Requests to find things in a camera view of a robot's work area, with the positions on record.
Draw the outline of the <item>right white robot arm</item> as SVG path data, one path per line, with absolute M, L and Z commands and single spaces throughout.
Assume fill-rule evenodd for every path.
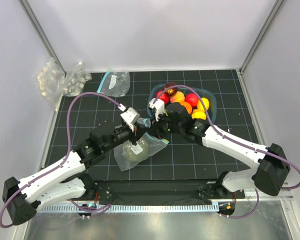
M 151 126 L 155 134 L 179 134 L 187 142 L 222 152 L 247 165 L 247 170 L 224 171 L 215 184 L 220 198 L 244 189 L 258 189 L 269 196 L 277 196 L 291 168 L 283 148 L 275 143 L 265 146 L 229 134 L 204 119 L 192 119 L 186 108 L 178 102 L 165 105 L 152 99 L 148 108 L 153 112 Z

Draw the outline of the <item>netted green melon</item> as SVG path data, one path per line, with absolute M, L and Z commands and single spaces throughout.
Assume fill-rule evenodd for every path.
M 138 140 L 135 144 L 127 141 L 122 147 L 123 156 L 127 161 L 139 163 L 149 157 L 149 145 L 146 140 Z

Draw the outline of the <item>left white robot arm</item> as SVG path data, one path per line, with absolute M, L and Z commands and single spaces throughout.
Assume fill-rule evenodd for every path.
M 4 206 L 0 211 L 0 227 L 7 227 L 3 224 L 4 212 L 11 219 L 8 226 L 12 227 L 26 223 L 38 210 L 55 202 L 80 197 L 91 200 L 96 195 L 96 188 L 85 171 L 101 162 L 110 150 L 127 141 L 135 143 L 149 130 L 141 125 L 134 129 L 122 125 L 102 135 L 93 130 L 75 148 L 69 147 L 64 158 L 43 170 L 20 180 L 14 176 L 6 179 L 3 184 Z

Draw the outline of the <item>dark red apple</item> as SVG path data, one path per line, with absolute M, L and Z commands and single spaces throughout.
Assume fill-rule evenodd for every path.
M 172 97 L 178 92 L 178 88 L 176 87 L 175 82 L 168 82 L 167 84 L 164 85 L 163 89 L 166 90 L 166 94 Z

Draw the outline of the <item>clear zip bag blue zipper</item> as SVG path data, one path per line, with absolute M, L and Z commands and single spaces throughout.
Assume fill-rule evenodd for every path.
M 119 169 L 123 172 L 160 152 L 168 143 L 167 139 L 160 139 L 146 132 L 135 144 L 127 140 L 115 147 L 113 154 Z

